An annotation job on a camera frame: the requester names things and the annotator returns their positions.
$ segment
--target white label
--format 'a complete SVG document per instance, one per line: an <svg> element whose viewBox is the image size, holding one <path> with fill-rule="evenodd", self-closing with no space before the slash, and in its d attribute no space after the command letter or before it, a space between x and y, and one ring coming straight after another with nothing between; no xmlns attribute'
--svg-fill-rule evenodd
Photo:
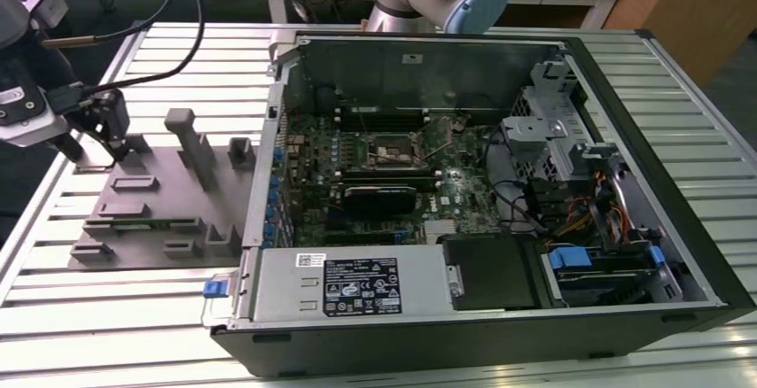
<svg viewBox="0 0 757 388"><path fill-rule="evenodd" d="M324 253L299 253L296 255L296 267L323 267L323 261L327 260Z"/></svg>
<svg viewBox="0 0 757 388"><path fill-rule="evenodd" d="M21 87L16 87L15 89L7 89L5 91L0 91L0 105L17 102L24 98L24 96L25 93Z"/></svg>

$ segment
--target barcode sticker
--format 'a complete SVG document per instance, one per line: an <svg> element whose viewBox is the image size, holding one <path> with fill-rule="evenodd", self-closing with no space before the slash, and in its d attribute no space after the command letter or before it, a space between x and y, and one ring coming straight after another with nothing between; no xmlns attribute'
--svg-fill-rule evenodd
<svg viewBox="0 0 757 388"><path fill-rule="evenodd" d="M323 261L327 260L324 253L299 253L296 255L296 267L323 267Z"/></svg>

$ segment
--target slotted metal surface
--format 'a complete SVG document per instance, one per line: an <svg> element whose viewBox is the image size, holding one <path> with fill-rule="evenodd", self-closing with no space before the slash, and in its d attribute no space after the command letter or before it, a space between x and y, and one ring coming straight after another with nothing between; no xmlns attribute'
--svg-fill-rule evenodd
<svg viewBox="0 0 757 388"><path fill-rule="evenodd" d="M183 74L125 90L131 131L144 133L151 144L177 144L161 117L169 107L191 107L195 127L211 133L212 144L226 144L231 136L256 142L270 84L266 46L275 28L210 25L203 49ZM753 155L687 80L670 73L654 44L631 32L498 32L583 39L745 286L757 291ZM124 45L107 79L173 67L194 33L192 24L155 25ZM19 224L24 227L0 255L0 262L8 260L0 283L4 386L757 385L757 314L716 330L675 335L615 359L298 381L255 379L200 326L202 283L230 268L67 270L68 250L105 180L101 174L75 175L57 159L24 216L29 224Z"/></svg>

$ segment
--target metal bracket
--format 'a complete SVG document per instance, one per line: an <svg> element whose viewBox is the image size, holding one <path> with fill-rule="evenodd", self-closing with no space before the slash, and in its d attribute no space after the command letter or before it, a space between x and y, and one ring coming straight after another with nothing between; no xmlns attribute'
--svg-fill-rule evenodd
<svg viewBox="0 0 757 388"><path fill-rule="evenodd" d="M296 48L296 31L294 29L278 29L271 34L268 43L268 57L276 63L280 56Z"/></svg>

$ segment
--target floor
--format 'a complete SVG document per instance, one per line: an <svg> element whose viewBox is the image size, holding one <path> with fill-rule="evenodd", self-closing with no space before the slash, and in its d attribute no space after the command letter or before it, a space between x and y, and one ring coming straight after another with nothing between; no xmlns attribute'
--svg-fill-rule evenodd
<svg viewBox="0 0 757 388"><path fill-rule="evenodd" d="M161 21L194 21L196 11L192 0L176 0L160 17ZM128 27L133 20L147 19L159 0L117 0L112 11L104 11L99 0L67 0L67 23L56 36L104 34ZM336 15L326 1L314 8L322 23L336 23ZM370 13L368 2L339 2L346 23L359 23ZM290 9L290 20L298 20ZM211 22L270 22L263 0L207 0L207 20ZM97 48L67 50L67 57L84 83L97 83L119 48L108 43ZM748 39L730 61L706 86L705 93L732 121L734 127L757 148L757 38ZM0 245L23 213L25 203L44 177L55 152L44 145L27 149L0 144Z"/></svg>

